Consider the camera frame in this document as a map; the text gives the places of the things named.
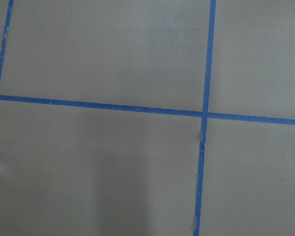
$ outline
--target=blue line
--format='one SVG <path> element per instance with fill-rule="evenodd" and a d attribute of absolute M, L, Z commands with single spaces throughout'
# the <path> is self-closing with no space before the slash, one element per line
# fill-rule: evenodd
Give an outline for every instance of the blue line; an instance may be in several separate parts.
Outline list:
<path fill-rule="evenodd" d="M 241 121 L 271 123 L 271 124 L 295 125 L 295 119 L 256 117 L 256 116 L 233 115 L 233 114 L 222 114 L 222 113 L 211 113 L 211 112 L 208 114 L 208 117 L 213 119 L 228 119 L 228 120 L 241 120 Z"/>
<path fill-rule="evenodd" d="M 13 8 L 13 0 L 9 0 L 8 10 L 7 10 L 6 19 L 5 19 L 5 25 L 4 25 L 4 31 L 2 36 L 2 42 L 1 42 L 1 50 L 0 50 L 0 81 L 1 81 L 5 47 L 6 47 L 6 36 L 9 30 L 12 8 Z"/>
<path fill-rule="evenodd" d="M 166 108 L 153 108 L 153 107 L 126 106 L 126 105 L 114 105 L 114 104 L 94 103 L 94 102 L 79 102 L 79 101 L 68 101 L 68 100 L 57 100 L 57 99 L 35 98 L 35 97 L 0 95 L 0 100 L 49 104 L 49 105 L 61 105 L 61 106 L 72 106 L 72 107 L 97 108 L 97 109 L 128 111 L 128 112 L 165 114 L 165 115 L 175 115 L 175 116 L 185 116 L 185 117 L 201 117 L 202 116 L 202 112 L 196 112 L 196 111 L 175 110 L 175 109 L 166 109 Z"/>
<path fill-rule="evenodd" d="M 211 0 L 208 37 L 207 37 L 205 86 L 204 86 L 203 103 L 202 103 L 202 119 L 201 119 L 201 136 L 202 137 L 201 137 L 200 147 L 199 147 L 198 181 L 197 181 L 197 195 L 196 195 L 196 206 L 195 206 L 195 229 L 193 232 L 193 236 L 198 236 L 200 232 L 202 186 L 203 186 L 203 172 L 204 172 L 204 161 L 205 161 L 205 144 L 206 144 L 206 137 L 207 137 L 208 103 L 209 103 L 211 69 L 212 69 L 215 9 L 216 9 L 216 0 Z"/>

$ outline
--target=vertical blue line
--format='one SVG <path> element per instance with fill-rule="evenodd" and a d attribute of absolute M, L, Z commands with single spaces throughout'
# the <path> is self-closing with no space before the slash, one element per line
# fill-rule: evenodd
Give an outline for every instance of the vertical blue line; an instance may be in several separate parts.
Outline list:
<path fill-rule="evenodd" d="M 1 50 L 0 50 L 0 81 L 1 81 L 5 47 L 6 47 L 6 36 L 9 30 L 12 8 L 13 8 L 13 0 L 9 0 L 8 10 L 7 10 L 6 19 L 5 19 L 5 25 L 3 30 L 3 36 L 2 36 Z"/>
<path fill-rule="evenodd" d="M 205 86 L 203 93 L 202 104 L 202 119 L 201 119 L 201 141 L 199 147 L 199 163 L 198 163 L 198 183 L 197 196 L 195 207 L 195 230 L 193 236 L 198 236 L 200 232 L 200 218 L 201 218 L 201 201 L 202 201 L 202 186 L 203 186 L 203 172 L 205 162 L 205 144 L 207 137 L 207 117 L 208 117 L 208 102 L 210 94 L 211 68 L 212 68 L 212 54 L 213 54 L 213 39 L 214 39 L 214 23 L 215 23 L 215 9 L 216 0 L 211 0 L 210 17 L 207 37 L 207 51 L 206 51 L 206 75 Z"/>

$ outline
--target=tiled floor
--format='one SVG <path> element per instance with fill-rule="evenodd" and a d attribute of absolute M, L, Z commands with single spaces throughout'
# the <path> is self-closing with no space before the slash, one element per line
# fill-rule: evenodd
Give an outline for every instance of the tiled floor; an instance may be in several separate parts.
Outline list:
<path fill-rule="evenodd" d="M 14 1 L 0 236 L 295 236 L 295 0 L 214 4 Z"/>

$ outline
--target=floor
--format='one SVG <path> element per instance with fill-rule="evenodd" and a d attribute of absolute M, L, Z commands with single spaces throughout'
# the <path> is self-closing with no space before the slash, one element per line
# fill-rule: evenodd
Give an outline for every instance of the floor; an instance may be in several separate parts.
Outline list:
<path fill-rule="evenodd" d="M 295 0 L 0 0 L 0 236 L 50 235 L 295 236 Z"/>

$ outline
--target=blue tape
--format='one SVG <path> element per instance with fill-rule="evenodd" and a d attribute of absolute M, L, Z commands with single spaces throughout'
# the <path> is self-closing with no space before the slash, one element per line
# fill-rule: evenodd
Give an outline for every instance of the blue tape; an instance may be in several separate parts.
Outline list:
<path fill-rule="evenodd" d="M 204 161 L 205 161 L 205 144 L 206 144 L 206 138 L 207 138 L 208 104 L 209 104 L 209 94 L 210 94 L 213 41 L 214 41 L 215 9 L 216 9 L 216 0 L 211 0 L 210 17 L 209 17 L 209 25 L 208 25 L 208 37 L 207 37 L 207 51 L 206 51 L 206 74 L 205 74 L 205 85 L 204 85 L 203 103 L 202 103 L 201 141 L 200 141 L 200 147 L 199 147 L 198 180 L 197 180 L 197 194 L 196 194 L 196 205 L 195 205 L 195 229 L 193 232 L 193 236 L 198 236 L 200 232 L 202 186 L 203 186 L 203 172 L 204 172 Z"/>
<path fill-rule="evenodd" d="M 9 0 L 8 10 L 7 10 L 6 19 L 5 19 L 5 25 L 3 30 L 3 36 L 2 36 L 2 42 L 1 42 L 1 50 L 0 50 L 0 82 L 1 82 L 4 54 L 5 54 L 5 47 L 6 47 L 6 36 L 9 30 L 12 8 L 13 8 L 13 0 Z"/>
<path fill-rule="evenodd" d="M 295 119 L 255 117 L 255 116 L 232 115 L 232 114 L 211 113 L 211 112 L 208 114 L 208 117 L 213 119 L 228 119 L 228 120 L 241 120 L 241 121 L 250 121 L 250 122 L 271 123 L 271 124 L 295 125 Z"/>
<path fill-rule="evenodd" d="M 68 101 L 68 100 L 57 100 L 57 99 L 35 98 L 35 97 L 0 95 L 0 100 L 14 101 L 14 102 L 39 103 L 39 104 L 50 104 L 50 105 L 61 105 L 61 106 L 72 106 L 72 107 L 97 108 L 97 109 L 128 111 L 128 112 L 165 114 L 165 115 L 175 115 L 175 116 L 185 116 L 185 117 L 201 117 L 202 116 L 202 112 L 196 112 L 196 111 L 126 106 L 126 105 L 114 105 L 114 104 L 94 103 L 94 102 L 79 102 L 79 101 Z"/>

